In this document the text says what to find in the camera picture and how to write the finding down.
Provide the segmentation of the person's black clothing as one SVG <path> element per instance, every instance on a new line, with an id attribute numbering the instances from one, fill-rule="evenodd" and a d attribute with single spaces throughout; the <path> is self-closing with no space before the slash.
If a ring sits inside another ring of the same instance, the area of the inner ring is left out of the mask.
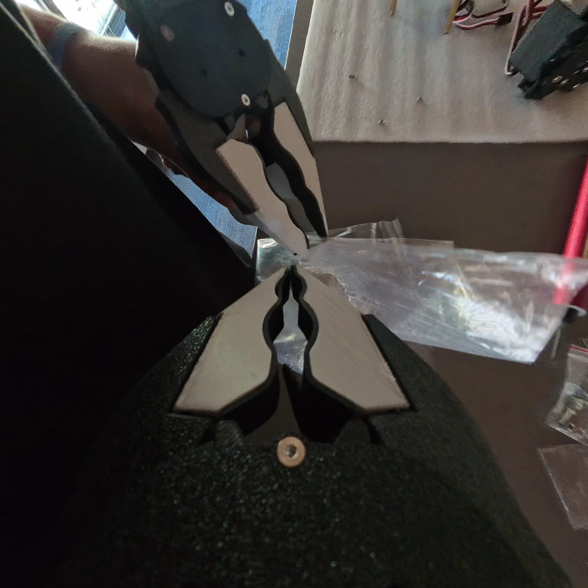
<path id="1" fill-rule="evenodd" d="M 252 271 L 1 1 L 1 587 L 37 587 L 113 406 Z"/>

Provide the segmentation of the person's left forearm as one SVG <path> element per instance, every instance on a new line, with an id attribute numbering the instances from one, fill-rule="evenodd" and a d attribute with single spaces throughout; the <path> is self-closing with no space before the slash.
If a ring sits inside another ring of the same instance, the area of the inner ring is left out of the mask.
<path id="1" fill-rule="evenodd" d="M 57 69 L 84 102 L 132 142 L 178 168 L 185 165 L 170 127 L 155 106 L 156 91 L 136 62 L 135 44 L 95 35 L 28 6 L 21 10 Z"/>

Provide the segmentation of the clear screw bag red zip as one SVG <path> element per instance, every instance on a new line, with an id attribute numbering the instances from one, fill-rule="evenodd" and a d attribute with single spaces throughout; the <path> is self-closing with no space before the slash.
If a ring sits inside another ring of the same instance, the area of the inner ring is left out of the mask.
<path id="1" fill-rule="evenodd" d="M 570 346 L 564 382 L 557 401 L 546 416 L 546 424 L 575 442 L 587 445 L 587 346 Z"/>

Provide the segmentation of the white foam mat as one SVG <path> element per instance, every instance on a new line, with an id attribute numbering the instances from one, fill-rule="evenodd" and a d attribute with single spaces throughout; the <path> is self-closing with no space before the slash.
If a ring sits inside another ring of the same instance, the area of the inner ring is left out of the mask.
<path id="1" fill-rule="evenodd" d="M 312 138 L 587 140 L 586 85 L 540 101 L 525 99 L 518 81 L 503 72 L 513 26 L 445 35 L 450 4 L 398 1 L 390 16 L 390 1 L 314 1 L 297 87 Z M 416 103 L 419 96 L 422 104 Z"/>

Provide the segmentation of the large clear parts bag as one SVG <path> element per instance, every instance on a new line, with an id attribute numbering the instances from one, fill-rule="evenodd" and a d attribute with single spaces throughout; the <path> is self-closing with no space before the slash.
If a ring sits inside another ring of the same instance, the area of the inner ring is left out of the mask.
<path id="1" fill-rule="evenodd" d="M 587 286 L 587 260 L 405 238 L 396 219 L 307 235 L 296 257 L 258 239 L 256 278 L 298 265 L 405 342 L 533 364 Z"/>

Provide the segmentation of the red electric screwdriver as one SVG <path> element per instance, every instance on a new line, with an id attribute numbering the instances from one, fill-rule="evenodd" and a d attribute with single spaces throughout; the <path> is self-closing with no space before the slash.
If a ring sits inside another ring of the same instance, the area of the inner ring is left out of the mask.
<path id="1" fill-rule="evenodd" d="M 587 260 L 587 165 L 584 167 L 562 255 L 566 260 Z M 550 360 L 552 362 L 558 361 L 562 335 L 566 328 L 577 318 L 584 317 L 586 314 L 587 286 L 584 286 L 571 299 L 571 303 L 568 305 L 563 319 L 555 331 L 550 350 Z"/>

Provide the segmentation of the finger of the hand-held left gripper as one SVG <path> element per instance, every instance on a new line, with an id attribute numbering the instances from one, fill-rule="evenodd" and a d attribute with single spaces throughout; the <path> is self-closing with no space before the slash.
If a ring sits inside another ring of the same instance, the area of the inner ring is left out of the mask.
<path id="1" fill-rule="evenodd" d="M 258 150 L 249 143 L 229 139 L 217 148 L 217 154 L 253 202 L 254 211 L 248 219 L 291 253 L 304 254 L 308 250 L 305 234 L 271 186 Z"/>
<path id="2" fill-rule="evenodd" d="M 286 102 L 275 107 L 268 133 L 273 161 L 268 170 L 278 195 L 304 233 L 326 238 L 328 225 L 316 159 Z"/>

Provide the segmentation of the person's left hand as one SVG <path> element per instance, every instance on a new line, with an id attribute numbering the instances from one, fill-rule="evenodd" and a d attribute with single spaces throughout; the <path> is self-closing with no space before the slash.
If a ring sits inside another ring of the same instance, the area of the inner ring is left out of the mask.
<path id="1" fill-rule="evenodd" d="M 214 199 L 227 209 L 235 209 L 236 204 L 231 197 L 222 189 L 218 188 L 218 184 L 207 175 L 207 172 L 202 172 L 199 168 L 194 168 L 190 163 L 186 162 L 180 155 L 176 154 L 174 158 L 170 159 L 163 154 L 159 154 L 163 165 L 175 175 L 181 175 L 191 180 L 197 187 L 202 189 L 204 193 Z"/>

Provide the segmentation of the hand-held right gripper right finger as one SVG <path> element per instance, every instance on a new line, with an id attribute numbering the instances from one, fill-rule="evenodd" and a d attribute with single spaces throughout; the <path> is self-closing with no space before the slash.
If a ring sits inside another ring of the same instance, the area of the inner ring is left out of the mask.
<path id="1" fill-rule="evenodd" d="M 293 269 L 298 327 L 306 338 L 308 383 L 356 415 L 406 410 L 409 401 L 349 299 L 306 269 Z"/>

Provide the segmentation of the black servo claw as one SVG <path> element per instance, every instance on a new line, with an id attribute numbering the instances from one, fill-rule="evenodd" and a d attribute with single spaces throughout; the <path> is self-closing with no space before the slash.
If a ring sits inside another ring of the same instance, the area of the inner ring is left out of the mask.
<path id="1" fill-rule="evenodd" d="M 520 76 L 518 88 L 528 100 L 587 84 L 587 1 L 527 1 L 504 74 Z"/>

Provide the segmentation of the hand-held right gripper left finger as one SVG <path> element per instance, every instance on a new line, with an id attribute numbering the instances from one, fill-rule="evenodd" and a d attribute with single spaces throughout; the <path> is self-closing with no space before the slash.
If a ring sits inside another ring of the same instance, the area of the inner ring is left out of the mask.
<path id="1" fill-rule="evenodd" d="M 272 416 L 279 402 L 275 339 L 284 328 L 289 269 L 223 311 L 175 402 L 194 416 Z"/>

